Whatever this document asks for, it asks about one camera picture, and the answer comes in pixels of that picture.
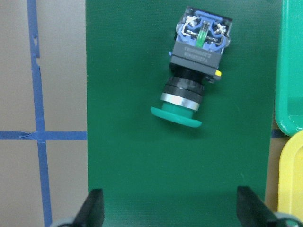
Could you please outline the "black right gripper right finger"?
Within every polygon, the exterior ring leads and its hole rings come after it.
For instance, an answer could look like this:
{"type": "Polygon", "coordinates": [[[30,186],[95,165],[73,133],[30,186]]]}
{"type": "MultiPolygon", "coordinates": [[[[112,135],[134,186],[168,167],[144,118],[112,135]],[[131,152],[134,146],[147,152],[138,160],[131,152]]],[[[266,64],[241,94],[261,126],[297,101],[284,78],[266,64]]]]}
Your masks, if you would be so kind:
{"type": "Polygon", "coordinates": [[[237,188],[237,217],[243,227],[277,226],[277,217],[248,186],[237,188]]]}

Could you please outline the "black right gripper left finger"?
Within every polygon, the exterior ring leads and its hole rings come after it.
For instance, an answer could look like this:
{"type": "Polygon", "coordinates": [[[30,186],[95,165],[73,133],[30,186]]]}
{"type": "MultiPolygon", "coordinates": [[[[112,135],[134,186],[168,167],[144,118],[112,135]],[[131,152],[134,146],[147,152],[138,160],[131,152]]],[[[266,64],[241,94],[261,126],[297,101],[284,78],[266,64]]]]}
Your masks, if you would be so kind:
{"type": "Polygon", "coordinates": [[[89,192],[81,209],[76,215],[74,227],[101,227],[104,223],[104,197],[102,189],[89,192]]]}

